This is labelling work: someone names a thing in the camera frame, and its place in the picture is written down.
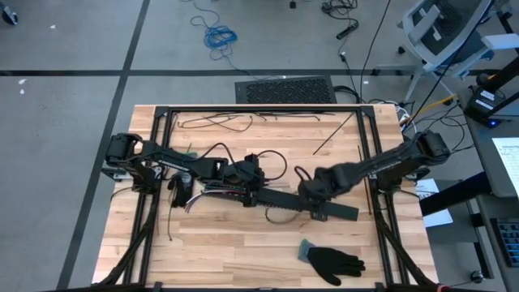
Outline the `black aluminium post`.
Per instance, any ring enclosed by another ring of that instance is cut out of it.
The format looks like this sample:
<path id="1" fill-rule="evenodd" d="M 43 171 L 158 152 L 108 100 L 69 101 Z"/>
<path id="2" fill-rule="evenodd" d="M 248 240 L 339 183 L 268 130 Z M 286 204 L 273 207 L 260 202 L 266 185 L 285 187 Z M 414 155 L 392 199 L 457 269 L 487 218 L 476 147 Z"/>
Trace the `black aluminium post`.
<path id="1" fill-rule="evenodd" d="M 490 109 L 485 109 L 481 116 L 485 119 L 489 119 L 491 116 L 497 114 L 500 110 L 506 106 L 511 105 L 515 100 L 519 99 L 519 92 L 514 93 L 508 97 L 497 97 L 497 92 L 510 81 L 519 76 L 519 56 L 511 61 L 501 71 L 488 77 L 486 81 L 479 87 L 479 96 L 483 97 L 483 94 L 493 94 L 493 100 L 489 104 Z"/>

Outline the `white sheet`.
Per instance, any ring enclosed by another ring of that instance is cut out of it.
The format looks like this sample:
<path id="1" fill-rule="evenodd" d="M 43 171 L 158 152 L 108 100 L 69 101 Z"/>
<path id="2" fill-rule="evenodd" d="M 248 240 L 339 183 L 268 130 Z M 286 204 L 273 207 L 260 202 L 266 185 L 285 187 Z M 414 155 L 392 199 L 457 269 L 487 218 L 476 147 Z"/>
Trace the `white sheet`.
<path id="1" fill-rule="evenodd" d="M 519 137 L 492 139 L 504 168 L 519 195 Z"/>

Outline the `black perforated computer case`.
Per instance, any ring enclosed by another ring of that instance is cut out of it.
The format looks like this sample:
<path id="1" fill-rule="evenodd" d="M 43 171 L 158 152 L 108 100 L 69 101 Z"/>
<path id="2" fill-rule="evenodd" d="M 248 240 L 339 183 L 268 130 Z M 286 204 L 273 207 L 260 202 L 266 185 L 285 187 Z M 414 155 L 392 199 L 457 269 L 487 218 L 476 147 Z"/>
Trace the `black perforated computer case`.
<path id="1" fill-rule="evenodd" d="M 336 104 L 328 76 L 236 82 L 237 104 Z"/>

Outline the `white floor paper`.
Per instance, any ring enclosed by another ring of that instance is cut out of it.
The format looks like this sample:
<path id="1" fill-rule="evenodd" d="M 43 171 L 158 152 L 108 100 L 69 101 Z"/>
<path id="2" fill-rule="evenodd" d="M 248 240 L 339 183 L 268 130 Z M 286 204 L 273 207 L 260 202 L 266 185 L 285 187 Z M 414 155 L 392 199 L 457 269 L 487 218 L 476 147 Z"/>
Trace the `white floor paper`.
<path id="1" fill-rule="evenodd" d="M 418 180 L 415 190 L 419 200 L 424 200 L 439 192 L 439 188 L 433 178 Z M 426 228 L 453 223 L 451 214 L 447 209 L 432 213 L 431 215 L 423 215 L 422 219 Z"/>

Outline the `grey-backed work glove green cuff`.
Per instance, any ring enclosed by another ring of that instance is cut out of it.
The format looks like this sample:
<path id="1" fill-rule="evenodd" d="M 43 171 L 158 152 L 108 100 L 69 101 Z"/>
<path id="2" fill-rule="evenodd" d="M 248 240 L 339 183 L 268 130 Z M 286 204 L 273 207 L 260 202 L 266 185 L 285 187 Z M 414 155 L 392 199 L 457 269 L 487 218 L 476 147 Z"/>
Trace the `grey-backed work glove green cuff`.
<path id="1" fill-rule="evenodd" d="M 191 165 L 189 162 L 185 162 L 185 154 L 180 152 L 175 152 L 171 149 L 171 152 L 174 153 L 174 158 L 178 160 L 175 164 L 175 169 L 177 170 L 170 178 L 168 189 L 173 191 L 174 193 L 174 208 L 185 207 L 187 201 L 191 199 L 193 187 L 194 187 L 194 171 L 191 169 Z"/>

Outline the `black desk bar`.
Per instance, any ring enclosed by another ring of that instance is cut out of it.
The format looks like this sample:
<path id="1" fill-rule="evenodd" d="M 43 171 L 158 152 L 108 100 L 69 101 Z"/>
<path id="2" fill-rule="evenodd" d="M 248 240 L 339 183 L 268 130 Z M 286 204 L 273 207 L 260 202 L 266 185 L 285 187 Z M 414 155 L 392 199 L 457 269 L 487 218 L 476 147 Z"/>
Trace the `black desk bar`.
<path id="1" fill-rule="evenodd" d="M 471 200 L 478 195 L 492 194 L 491 184 L 486 174 L 482 172 L 420 200 L 420 207 L 422 215 L 428 216 L 450 206 Z"/>

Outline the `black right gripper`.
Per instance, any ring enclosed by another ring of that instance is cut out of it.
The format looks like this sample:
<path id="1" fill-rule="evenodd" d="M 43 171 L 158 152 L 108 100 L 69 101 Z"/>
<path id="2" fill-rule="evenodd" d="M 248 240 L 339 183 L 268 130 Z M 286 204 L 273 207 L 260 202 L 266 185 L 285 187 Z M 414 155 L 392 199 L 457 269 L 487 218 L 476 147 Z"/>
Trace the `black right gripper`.
<path id="1" fill-rule="evenodd" d="M 308 207 L 311 219 L 316 221 L 327 221 L 328 217 L 339 217 L 340 213 L 331 203 L 331 199 L 336 198 L 339 194 L 339 189 L 320 179 L 302 180 L 298 184 L 298 195 L 303 204 Z"/>

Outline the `operator keyboard desk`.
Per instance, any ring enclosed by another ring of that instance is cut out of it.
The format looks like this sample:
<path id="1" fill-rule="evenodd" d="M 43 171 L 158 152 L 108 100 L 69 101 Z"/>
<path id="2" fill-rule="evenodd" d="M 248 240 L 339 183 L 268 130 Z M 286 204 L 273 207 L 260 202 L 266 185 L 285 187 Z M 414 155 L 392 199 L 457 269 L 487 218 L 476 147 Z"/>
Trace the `operator keyboard desk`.
<path id="1" fill-rule="evenodd" d="M 519 200 L 480 195 L 469 206 L 469 212 L 484 277 L 498 281 L 500 292 L 519 292 L 519 268 L 506 265 L 490 222 L 491 218 L 519 218 Z"/>

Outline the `black work glove green cuff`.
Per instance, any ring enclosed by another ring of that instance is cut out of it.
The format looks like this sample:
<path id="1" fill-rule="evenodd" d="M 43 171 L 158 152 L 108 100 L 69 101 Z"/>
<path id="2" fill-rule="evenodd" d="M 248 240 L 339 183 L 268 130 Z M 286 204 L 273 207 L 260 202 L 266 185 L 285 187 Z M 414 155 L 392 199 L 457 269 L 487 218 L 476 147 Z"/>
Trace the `black work glove green cuff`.
<path id="1" fill-rule="evenodd" d="M 349 255 L 331 247 L 317 247 L 303 239 L 298 249 L 298 259 L 308 263 L 328 284 L 340 286 L 337 275 L 361 277 L 365 263 L 356 255 Z"/>

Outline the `black box device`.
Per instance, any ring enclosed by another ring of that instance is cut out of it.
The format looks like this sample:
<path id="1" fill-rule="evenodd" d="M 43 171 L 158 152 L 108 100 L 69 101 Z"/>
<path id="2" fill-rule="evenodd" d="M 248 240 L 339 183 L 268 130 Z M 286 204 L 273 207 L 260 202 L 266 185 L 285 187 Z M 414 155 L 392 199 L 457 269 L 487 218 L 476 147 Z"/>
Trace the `black box device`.
<path id="1" fill-rule="evenodd" d="M 495 108 L 505 101 L 503 94 L 488 92 L 478 86 L 469 86 L 469 90 L 471 95 L 463 108 L 467 117 L 488 128 L 504 122 L 502 118 L 494 118 Z"/>

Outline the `black duct cover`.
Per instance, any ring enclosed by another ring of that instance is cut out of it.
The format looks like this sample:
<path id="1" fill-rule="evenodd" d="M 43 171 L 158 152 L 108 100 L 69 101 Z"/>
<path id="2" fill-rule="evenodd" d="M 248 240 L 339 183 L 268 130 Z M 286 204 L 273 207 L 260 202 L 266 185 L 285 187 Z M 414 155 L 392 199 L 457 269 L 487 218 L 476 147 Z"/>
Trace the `black duct cover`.
<path id="1" fill-rule="evenodd" d="M 304 200 L 299 195 L 292 195 L 282 191 L 261 188 L 252 193 L 258 204 L 269 207 L 285 208 L 296 211 L 307 211 L 312 220 L 327 221 L 329 217 L 336 217 L 347 221 L 357 221 L 359 210 L 354 207 L 335 204 L 329 201 Z"/>

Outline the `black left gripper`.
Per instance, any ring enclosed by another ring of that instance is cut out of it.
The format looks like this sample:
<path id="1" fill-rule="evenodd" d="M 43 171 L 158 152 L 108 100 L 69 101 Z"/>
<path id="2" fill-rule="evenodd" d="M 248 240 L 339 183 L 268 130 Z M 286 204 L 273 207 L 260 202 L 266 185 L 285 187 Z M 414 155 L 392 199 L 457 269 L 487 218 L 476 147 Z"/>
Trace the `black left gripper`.
<path id="1" fill-rule="evenodd" d="M 255 207 L 258 204 L 256 193 L 266 186 L 266 178 L 260 168 L 258 155 L 250 154 L 242 161 L 225 167 L 225 182 L 241 187 L 244 190 L 242 204 L 244 207 Z"/>

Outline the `black keyboard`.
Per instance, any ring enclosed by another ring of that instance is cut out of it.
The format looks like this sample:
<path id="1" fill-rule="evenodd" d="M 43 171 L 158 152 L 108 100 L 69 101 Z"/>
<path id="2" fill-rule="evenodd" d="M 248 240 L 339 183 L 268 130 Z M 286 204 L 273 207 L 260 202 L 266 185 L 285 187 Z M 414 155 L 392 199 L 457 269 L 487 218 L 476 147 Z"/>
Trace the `black keyboard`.
<path id="1" fill-rule="evenodd" d="M 519 218 L 491 218 L 500 251 L 510 268 L 519 268 Z"/>

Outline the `operator side desk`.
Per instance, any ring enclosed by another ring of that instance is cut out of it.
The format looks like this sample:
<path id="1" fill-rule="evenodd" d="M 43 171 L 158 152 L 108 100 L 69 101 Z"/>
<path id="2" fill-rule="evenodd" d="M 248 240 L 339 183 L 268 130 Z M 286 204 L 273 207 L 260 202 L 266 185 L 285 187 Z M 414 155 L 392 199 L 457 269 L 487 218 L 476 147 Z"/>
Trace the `operator side desk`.
<path id="1" fill-rule="evenodd" d="M 519 105 L 511 105 L 505 115 L 498 114 L 494 118 L 502 118 L 504 122 L 497 127 L 488 128 L 465 115 L 483 172 L 491 184 L 493 194 L 519 200 L 519 195 L 515 192 L 492 141 L 493 138 L 519 137 Z"/>

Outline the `grey mesh office chair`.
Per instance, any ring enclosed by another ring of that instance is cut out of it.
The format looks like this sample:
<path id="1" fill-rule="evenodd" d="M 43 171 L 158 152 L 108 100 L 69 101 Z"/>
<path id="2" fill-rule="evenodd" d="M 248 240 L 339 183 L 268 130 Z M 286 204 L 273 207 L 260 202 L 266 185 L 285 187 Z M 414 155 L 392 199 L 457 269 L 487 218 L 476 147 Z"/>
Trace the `grey mesh office chair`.
<path id="1" fill-rule="evenodd" d="M 477 26 L 493 15 L 509 0 L 418 0 L 397 23 L 404 33 L 399 54 L 411 55 L 408 65 L 378 65 L 374 72 L 393 70 L 410 73 L 410 85 L 402 102 L 407 104 L 423 76 L 440 80 L 441 75 L 465 78 L 480 60 L 490 60 L 494 52 L 504 49 L 519 51 L 519 34 L 481 36 Z"/>

